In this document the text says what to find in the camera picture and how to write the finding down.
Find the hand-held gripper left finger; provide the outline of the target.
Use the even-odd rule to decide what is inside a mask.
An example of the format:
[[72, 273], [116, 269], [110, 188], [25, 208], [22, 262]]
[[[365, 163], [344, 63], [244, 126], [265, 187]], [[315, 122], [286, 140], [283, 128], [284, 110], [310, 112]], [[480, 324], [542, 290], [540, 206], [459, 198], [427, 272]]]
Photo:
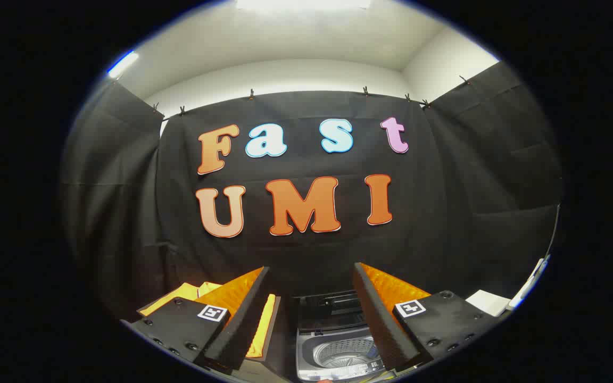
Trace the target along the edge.
[[256, 335], [266, 334], [262, 320], [272, 295], [268, 266], [225, 274], [214, 289], [200, 271], [165, 271], [147, 276], [121, 308], [121, 323], [158, 351], [197, 369], [229, 372], [240, 368]]

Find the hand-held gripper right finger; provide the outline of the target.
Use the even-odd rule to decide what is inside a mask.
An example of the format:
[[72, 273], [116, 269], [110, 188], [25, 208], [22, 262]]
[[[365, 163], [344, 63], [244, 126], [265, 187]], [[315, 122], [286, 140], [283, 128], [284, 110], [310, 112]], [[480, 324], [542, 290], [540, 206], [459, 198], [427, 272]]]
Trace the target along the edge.
[[447, 359], [501, 322], [452, 291], [430, 294], [361, 262], [353, 285], [384, 366], [398, 372]]

